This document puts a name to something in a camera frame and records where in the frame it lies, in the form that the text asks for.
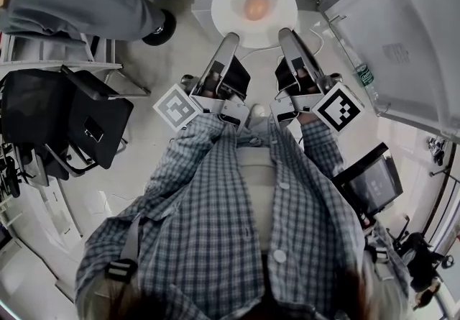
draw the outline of white plate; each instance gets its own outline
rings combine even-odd
[[[279,45],[278,32],[287,27],[294,29],[297,22],[295,0],[270,0],[268,14],[251,21],[244,15],[246,0],[213,0],[211,14],[217,30],[223,35],[234,32],[243,47],[263,48]]]

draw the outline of screen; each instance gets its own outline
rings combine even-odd
[[[397,196],[392,176],[383,157],[351,180],[349,185],[367,206],[368,214],[376,213]]]

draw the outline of door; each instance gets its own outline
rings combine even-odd
[[[338,0],[324,13],[374,75],[377,112],[460,141],[460,0]]]

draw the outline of refrigerator door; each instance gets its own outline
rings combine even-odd
[[[327,12],[374,75],[376,112],[460,141],[460,0],[340,0]]]

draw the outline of bottle label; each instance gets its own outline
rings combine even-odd
[[[359,79],[361,80],[364,87],[370,85],[374,80],[374,75],[372,75],[369,67],[367,67],[365,64],[360,65],[356,69],[356,72],[358,73]]]

